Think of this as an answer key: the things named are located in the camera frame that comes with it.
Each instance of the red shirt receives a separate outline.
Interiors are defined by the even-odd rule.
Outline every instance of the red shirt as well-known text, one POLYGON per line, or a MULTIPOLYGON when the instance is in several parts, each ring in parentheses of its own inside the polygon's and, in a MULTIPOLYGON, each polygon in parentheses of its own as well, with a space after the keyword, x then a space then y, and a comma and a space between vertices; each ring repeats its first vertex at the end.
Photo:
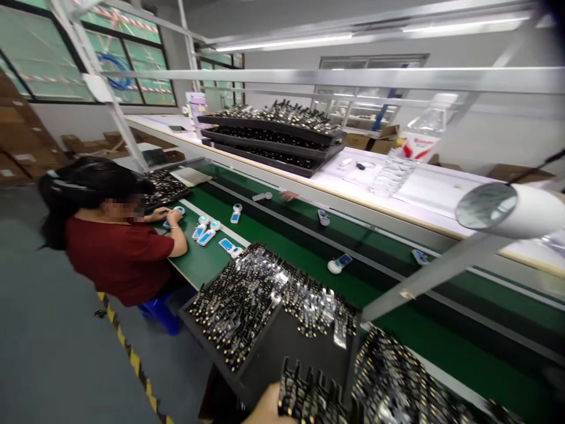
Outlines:
POLYGON ((67 256, 96 291, 117 297, 124 306, 153 299, 171 277, 167 257, 173 239, 145 225, 67 221, 67 256))

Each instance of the window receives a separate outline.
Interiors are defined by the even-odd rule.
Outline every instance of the window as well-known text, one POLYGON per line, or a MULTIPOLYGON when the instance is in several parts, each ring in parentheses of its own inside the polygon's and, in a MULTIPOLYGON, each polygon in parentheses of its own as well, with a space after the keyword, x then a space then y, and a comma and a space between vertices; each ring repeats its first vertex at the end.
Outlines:
MULTIPOLYGON (((238 54, 223 54, 223 53, 201 53, 200 54, 200 69, 243 69, 244 56, 238 54)), ((232 81, 201 81, 204 91, 206 87, 218 88, 245 88, 241 82, 232 81)), ((212 112, 222 110, 226 107, 233 106, 234 104, 243 105, 245 103, 245 94, 241 91, 216 91, 208 90, 206 93, 206 103, 208 109, 212 112)))
MULTIPOLYGON (((416 68, 422 66, 427 58, 428 55, 322 57, 320 69, 341 71, 344 69, 416 68)), ((376 102, 372 99, 402 98, 408 93, 408 90, 317 85, 315 92, 332 95, 340 94, 343 96, 343 100, 314 100, 312 103, 313 108, 326 112, 335 124, 343 124, 345 120, 351 103, 347 97, 356 95, 366 98, 366 101, 356 101, 353 103, 345 126, 361 130, 378 131, 388 126, 399 107, 383 105, 382 101, 376 102)))
MULTIPOLYGON (((115 8, 96 6, 82 17, 104 70, 167 69, 157 25, 115 8)), ((84 66, 46 0, 2 0, 0 66, 30 101, 95 102, 82 82, 84 66)), ((176 106, 170 80, 123 78, 114 88, 122 104, 176 106)))

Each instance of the blue stool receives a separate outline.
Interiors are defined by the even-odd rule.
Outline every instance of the blue stool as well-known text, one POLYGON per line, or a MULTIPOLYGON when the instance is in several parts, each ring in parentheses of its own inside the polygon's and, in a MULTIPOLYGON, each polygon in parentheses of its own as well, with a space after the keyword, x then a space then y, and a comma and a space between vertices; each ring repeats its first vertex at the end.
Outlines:
POLYGON ((145 318, 159 321, 171 336, 176 336, 181 331, 181 320, 173 315, 166 305, 169 296, 150 300, 137 307, 145 318))

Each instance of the black hair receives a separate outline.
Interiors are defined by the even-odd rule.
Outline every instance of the black hair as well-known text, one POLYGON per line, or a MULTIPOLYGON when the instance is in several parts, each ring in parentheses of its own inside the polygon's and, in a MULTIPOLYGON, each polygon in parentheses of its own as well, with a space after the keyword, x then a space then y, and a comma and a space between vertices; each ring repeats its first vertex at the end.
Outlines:
POLYGON ((65 250, 67 220, 81 208, 96 209, 106 199, 129 203, 136 194, 151 193, 153 185, 141 175, 106 158, 82 157, 50 171, 38 182, 39 193, 49 209, 41 226, 45 244, 65 250))

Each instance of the gray floor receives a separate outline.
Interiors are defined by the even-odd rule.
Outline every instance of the gray floor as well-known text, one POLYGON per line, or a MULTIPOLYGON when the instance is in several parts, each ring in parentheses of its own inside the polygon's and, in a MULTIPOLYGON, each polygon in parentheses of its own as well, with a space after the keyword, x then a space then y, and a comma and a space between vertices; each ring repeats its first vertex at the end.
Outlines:
MULTIPOLYGON (((41 245, 34 185, 0 189, 0 422, 157 424, 92 283, 41 245)), ((170 337, 116 300, 161 410, 197 422, 211 366, 189 333, 170 337)))

